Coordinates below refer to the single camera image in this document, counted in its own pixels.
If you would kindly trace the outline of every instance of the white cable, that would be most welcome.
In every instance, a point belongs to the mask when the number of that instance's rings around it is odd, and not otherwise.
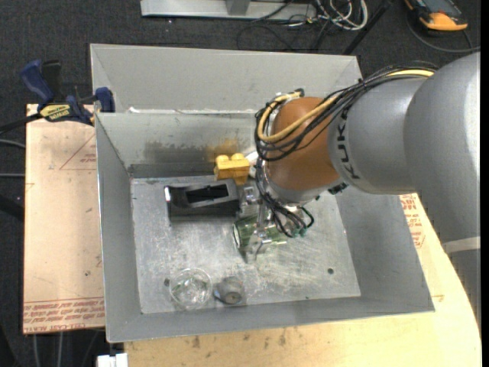
[[[349,19],[346,19],[346,22],[349,23],[351,25],[351,27],[344,26],[344,25],[340,25],[340,27],[342,26],[342,28],[344,28],[345,30],[351,30],[351,31],[361,30],[363,27],[365,27],[365,25],[368,22],[368,8],[367,8],[367,4],[365,3],[365,0],[360,0],[360,7],[362,10],[362,17],[363,17],[362,22],[360,24],[356,24],[356,23],[351,22]]]
[[[335,26],[342,28],[343,30],[349,31],[357,31],[361,30],[368,22],[368,8],[367,4],[364,0],[360,0],[360,7],[362,11],[362,22],[360,24],[356,24],[353,21],[350,21],[349,18],[353,11],[351,0],[348,0],[348,13],[347,15],[343,15],[334,5],[333,0],[329,0],[330,7],[336,12],[338,15],[336,18],[333,18],[324,8],[320,0],[315,0],[316,4],[319,6],[323,15],[319,15],[320,18],[331,21]]]
[[[336,12],[336,14],[338,14],[338,16],[341,18],[341,20],[343,21],[347,21],[348,23],[350,24],[353,24],[356,26],[356,24],[352,23],[351,21],[348,20],[348,18],[350,18],[351,14],[353,13],[353,4],[351,3],[350,0],[348,0],[348,13],[346,15],[343,15],[335,6],[335,3],[334,3],[334,0],[329,0],[329,5],[331,6],[331,8],[333,8]]]

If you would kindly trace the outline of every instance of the metal base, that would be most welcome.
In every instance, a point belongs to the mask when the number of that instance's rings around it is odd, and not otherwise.
[[[170,225],[165,186],[196,181],[213,176],[131,180],[142,313],[178,310],[164,282],[184,268],[205,270],[215,284],[228,276],[241,279],[247,305],[360,296],[336,198],[310,203],[316,224],[304,238],[270,247],[247,264],[233,239],[234,216],[181,216]],[[204,308],[220,307],[211,300]]]
[[[246,13],[230,15],[226,0],[141,0],[141,14],[143,17],[257,19],[282,6],[284,3],[250,2]],[[316,10],[308,4],[290,4],[269,19],[283,21],[293,15],[314,16]]]

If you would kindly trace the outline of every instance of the cardboard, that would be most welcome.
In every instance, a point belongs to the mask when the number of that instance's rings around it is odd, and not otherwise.
[[[95,144],[88,125],[27,125],[24,334],[105,325]]]

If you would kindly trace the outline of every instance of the wire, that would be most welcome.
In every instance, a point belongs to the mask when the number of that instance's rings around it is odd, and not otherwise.
[[[36,359],[36,367],[40,367],[39,352],[37,350],[37,335],[34,334],[32,341],[34,342],[34,358]]]
[[[287,50],[295,50],[294,47],[289,42],[285,41],[276,31],[274,31],[273,29],[269,28],[268,26],[266,26],[264,24],[250,24],[249,26],[242,28],[238,32],[238,36],[236,37],[236,47],[239,50],[242,50],[241,45],[240,45],[241,36],[243,35],[243,33],[246,30],[250,30],[252,28],[262,28],[264,30],[269,31],[270,33],[272,33],[273,36],[275,36],[276,39],[278,39],[282,44],[287,46]]]
[[[411,25],[410,20],[409,20],[409,12],[406,14],[406,23],[407,23],[407,28],[409,28],[409,30],[411,31],[411,34],[414,35],[414,37],[416,37],[418,39],[418,41],[421,41],[427,47],[431,47],[432,49],[438,50],[440,52],[464,54],[464,53],[473,53],[473,52],[476,52],[476,51],[481,49],[481,45],[476,46],[476,47],[469,47],[468,49],[446,49],[444,47],[439,47],[439,46],[433,45],[433,44],[429,43],[428,41],[423,40],[421,38],[421,36],[416,33],[416,30],[414,30],[414,28]]]
[[[25,174],[0,173],[1,178],[25,178]]]
[[[257,19],[254,19],[253,21],[251,21],[251,23],[256,23],[258,21],[266,21],[267,19],[270,19],[272,18],[273,16],[275,16],[276,14],[278,14],[279,12],[282,12],[282,10],[285,8],[285,7],[288,7],[289,5],[291,5],[293,2],[295,2],[296,0],[289,0],[287,3],[285,3],[284,5],[281,5],[278,9],[276,9],[275,11],[272,11],[270,14],[267,14],[265,16],[262,16],[261,18],[257,18]]]
[[[90,351],[92,350],[93,343],[97,339],[97,336],[98,335],[99,335],[99,331],[95,331],[95,334],[93,335],[92,339],[90,340],[89,346],[86,349],[85,355],[83,356],[82,364],[80,365],[80,367],[85,367],[85,364],[86,364],[86,362],[88,361],[88,358],[89,358]]]
[[[56,364],[57,367],[61,367],[61,356],[63,352],[63,334],[64,332],[60,333],[60,343],[58,344],[58,361]]]
[[[368,7],[364,0],[358,0],[360,2],[360,13],[362,21],[360,24],[356,24],[350,20],[353,13],[353,2],[357,0],[346,0],[346,6],[348,7],[348,12],[346,14],[341,13],[341,8],[337,7],[334,3],[335,0],[329,0],[329,7],[332,9],[334,16],[330,15],[326,10],[323,3],[320,0],[314,0],[316,7],[322,12],[319,15],[327,21],[331,21],[335,26],[348,31],[361,30],[368,22]]]
[[[25,145],[23,145],[22,143],[17,143],[16,141],[13,141],[13,140],[7,140],[6,138],[0,138],[0,144],[11,145],[14,147],[19,147],[19,148],[25,149]]]
[[[42,118],[43,118],[43,116],[41,114],[36,113],[33,115],[29,115],[28,117],[24,117],[22,119],[19,119],[17,121],[10,122],[6,125],[2,125],[2,126],[0,126],[0,135],[3,135],[4,133],[11,131],[12,129],[20,128],[21,126],[24,126],[28,122],[32,122],[32,121],[35,121],[37,119],[42,119]]]
[[[295,92],[278,96],[266,104],[255,116],[257,126],[254,136],[258,156],[264,161],[278,161],[283,159],[294,151],[299,151],[310,145],[340,112],[350,108],[360,96],[375,86],[391,80],[410,77],[429,77],[435,70],[432,64],[424,62],[385,67],[369,76],[366,80],[328,94],[327,97],[303,117],[292,122],[282,131],[269,135],[267,131],[270,126],[270,119],[273,118],[274,113],[278,112],[289,100],[303,96],[303,92],[296,90]],[[292,136],[294,132],[297,132],[299,127],[302,127],[300,132]],[[307,144],[301,146],[304,139],[309,137],[308,134],[313,133],[313,131],[316,132],[314,136],[308,140]]]

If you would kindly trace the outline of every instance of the orange device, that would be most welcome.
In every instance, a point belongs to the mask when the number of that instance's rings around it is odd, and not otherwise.
[[[460,9],[452,0],[404,0],[416,20],[429,33],[443,35],[467,28]]]

